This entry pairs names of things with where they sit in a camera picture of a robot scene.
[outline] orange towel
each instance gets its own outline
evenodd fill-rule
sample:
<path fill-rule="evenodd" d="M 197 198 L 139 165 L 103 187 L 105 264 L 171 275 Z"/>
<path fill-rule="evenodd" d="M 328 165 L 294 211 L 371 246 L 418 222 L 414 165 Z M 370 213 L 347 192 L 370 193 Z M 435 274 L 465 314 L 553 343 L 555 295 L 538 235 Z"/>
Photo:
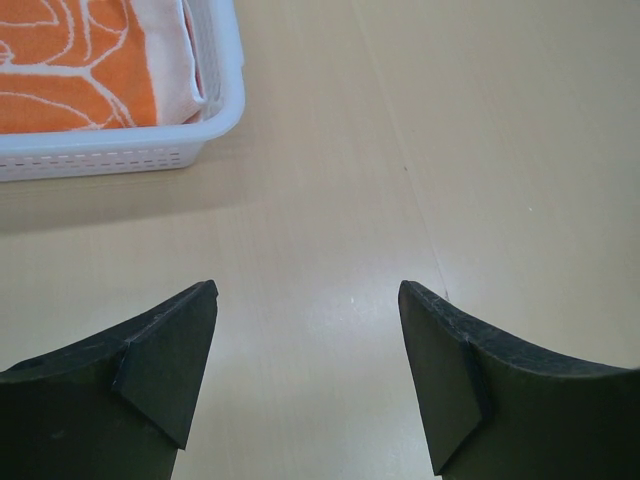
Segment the orange towel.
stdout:
<path fill-rule="evenodd" d="M 0 1 L 0 133 L 185 122 L 203 99 L 184 7 Z"/>

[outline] white plastic basket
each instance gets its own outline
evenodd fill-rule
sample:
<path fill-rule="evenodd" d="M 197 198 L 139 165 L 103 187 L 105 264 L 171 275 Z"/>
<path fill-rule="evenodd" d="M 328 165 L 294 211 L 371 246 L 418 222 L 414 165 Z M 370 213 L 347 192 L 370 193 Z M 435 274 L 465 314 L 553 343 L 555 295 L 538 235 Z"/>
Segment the white plastic basket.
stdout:
<path fill-rule="evenodd" d="M 167 170 L 191 165 L 244 110 L 244 55 L 233 0 L 187 0 L 207 104 L 197 123 L 91 132 L 0 135 L 0 182 Z"/>

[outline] black rubber piece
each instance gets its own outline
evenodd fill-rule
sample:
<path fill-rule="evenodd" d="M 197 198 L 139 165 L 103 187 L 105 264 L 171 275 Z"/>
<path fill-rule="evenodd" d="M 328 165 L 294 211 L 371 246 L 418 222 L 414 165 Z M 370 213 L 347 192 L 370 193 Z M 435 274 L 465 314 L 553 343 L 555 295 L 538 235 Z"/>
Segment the black rubber piece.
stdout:
<path fill-rule="evenodd" d="M 640 371 L 551 352 L 403 282 L 400 316 L 434 473 L 640 479 Z"/>
<path fill-rule="evenodd" d="M 202 282 L 0 373 L 0 478 L 167 480 L 193 419 L 217 315 Z"/>

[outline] wooden table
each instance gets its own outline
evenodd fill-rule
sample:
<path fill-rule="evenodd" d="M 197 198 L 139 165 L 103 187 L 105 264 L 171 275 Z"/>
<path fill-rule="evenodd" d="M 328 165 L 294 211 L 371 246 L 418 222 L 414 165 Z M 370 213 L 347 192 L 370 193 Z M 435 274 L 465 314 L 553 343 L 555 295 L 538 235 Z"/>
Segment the wooden table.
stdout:
<path fill-rule="evenodd" d="M 415 279 L 640 364 L 640 4 L 237 0 L 247 110 L 184 171 L 0 185 L 0 368 L 213 278 L 174 479 L 432 478 Z"/>

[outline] towel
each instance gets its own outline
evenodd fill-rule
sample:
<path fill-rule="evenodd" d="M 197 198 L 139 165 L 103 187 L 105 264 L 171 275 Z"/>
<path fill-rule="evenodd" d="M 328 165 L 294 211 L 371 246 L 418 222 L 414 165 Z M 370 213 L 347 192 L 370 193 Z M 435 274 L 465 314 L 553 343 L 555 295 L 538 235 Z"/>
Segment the towel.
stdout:
<path fill-rule="evenodd" d="M 187 121 L 204 104 L 183 0 L 0 2 L 0 133 Z"/>

